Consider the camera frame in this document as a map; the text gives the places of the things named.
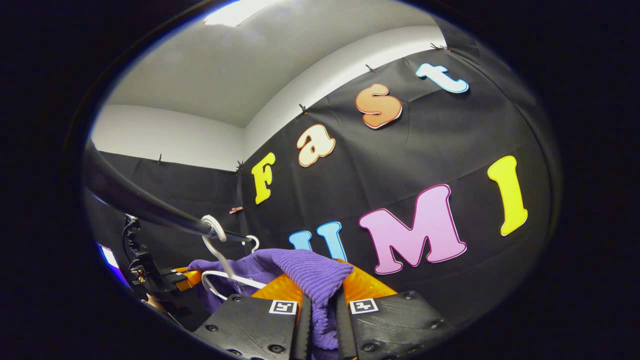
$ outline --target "clothes hanger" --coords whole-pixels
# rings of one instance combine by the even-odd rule
[[[212,217],[211,215],[206,215],[202,217],[202,221],[208,224],[209,226],[211,226],[211,229],[213,229],[213,231],[218,235],[218,238],[220,239],[220,241],[225,242],[227,240],[227,235],[222,229],[222,226],[214,217]],[[247,236],[247,238],[251,238],[256,242],[256,245],[251,250],[251,252],[253,253],[258,248],[258,246],[260,246],[260,243],[258,239],[253,235],[249,235]],[[226,277],[230,280],[240,282],[241,284],[253,286],[254,288],[258,288],[258,289],[262,289],[263,287],[266,286],[266,284],[262,284],[261,282],[257,282],[255,280],[247,279],[245,277],[236,275],[233,269],[231,269],[231,266],[229,265],[229,262],[224,257],[224,255],[221,254],[219,251],[217,251],[216,248],[213,246],[213,244],[211,243],[211,239],[209,239],[207,236],[202,236],[202,240],[204,241],[205,246],[207,247],[207,249],[209,249],[211,254],[213,254],[213,256],[215,256],[218,259],[218,261],[220,261],[220,265],[222,265],[222,269],[224,269],[224,272],[209,270],[202,273],[202,284],[206,290],[213,292],[223,300],[227,299],[218,290],[216,290],[216,288],[209,282],[209,280],[207,279],[207,275],[216,275],[216,276]]]

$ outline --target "purple knitted garment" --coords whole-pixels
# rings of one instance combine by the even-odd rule
[[[329,314],[328,303],[342,285],[343,280],[353,271],[352,265],[339,263],[315,252],[302,249],[256,250],[253,254],[240,260],[229,260],[228,262],[236,275],[251,278],[264,284],[271,282],[283,273],[287,274],[311,300],[312,343],[320,348],[314,349],[314,358],[337,358],[337,354],[329,354],[329,352],[321,350],[338,348],[335,312],[332,311]],[[195,260],[189,264],[188,270],[224,271],[219,261],[206,260]],[[224,296],[233,293],[253,295],[258,291],[256,288],[229,281],[224,277],[209,276],[208,279]],[[204,291],[201,284],[196,287],[196,290],[210,313],[220,307],[221,299],[210,291]]]

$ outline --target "black pipe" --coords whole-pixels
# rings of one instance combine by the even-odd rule
[[[83,183],[101,202],[139,219],[212,238],[211,226],[142,190],[114,169],[89,139],[83,155]],[[251,241],[226,231],[228,240]]]

